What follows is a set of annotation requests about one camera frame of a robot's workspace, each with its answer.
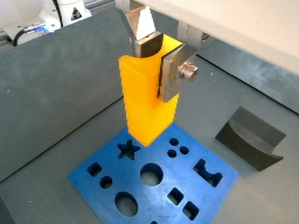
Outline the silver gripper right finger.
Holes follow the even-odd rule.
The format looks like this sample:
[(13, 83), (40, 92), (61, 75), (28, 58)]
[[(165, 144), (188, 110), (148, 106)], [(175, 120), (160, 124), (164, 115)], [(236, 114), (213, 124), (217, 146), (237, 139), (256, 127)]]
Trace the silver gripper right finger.
[(180, 45), (161, 58), (157, 97), (168, 102), (179, 93), (183, 81), (192, 81), (199, 68), (192, 64), (196, 52), (212, 41), (212, 36), (184, 22), (177, 25)]

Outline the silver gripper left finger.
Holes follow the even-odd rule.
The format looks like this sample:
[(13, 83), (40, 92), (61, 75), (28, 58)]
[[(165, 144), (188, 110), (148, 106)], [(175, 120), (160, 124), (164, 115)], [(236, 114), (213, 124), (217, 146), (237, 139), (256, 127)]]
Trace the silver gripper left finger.
[(135, 56), (137, 58), (153, 56), (161, 49), (164, 35), (155, 29), (151, 9), (143, 6), (127, 12), (125, 20), (132, 32)]

